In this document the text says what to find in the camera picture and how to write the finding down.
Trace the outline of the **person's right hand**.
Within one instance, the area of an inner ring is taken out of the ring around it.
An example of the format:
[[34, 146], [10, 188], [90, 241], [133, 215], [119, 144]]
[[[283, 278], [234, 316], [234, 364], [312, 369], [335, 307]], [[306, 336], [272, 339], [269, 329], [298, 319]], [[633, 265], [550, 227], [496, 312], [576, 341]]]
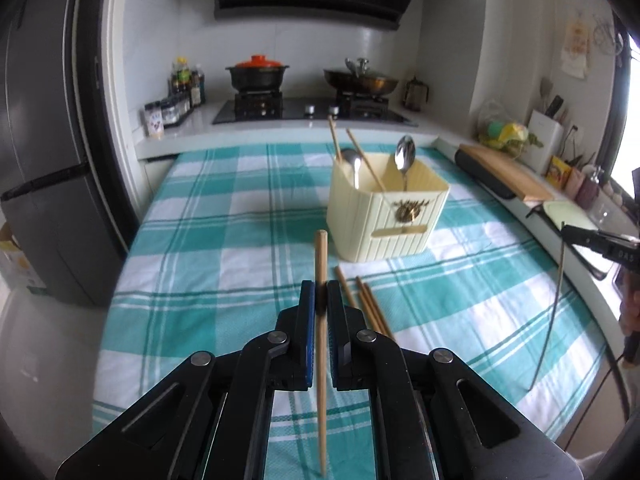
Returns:
[[618, 322], [626, 337], [640, 330], [639, 275], [627, 270], [624, 271], [624, 296]]

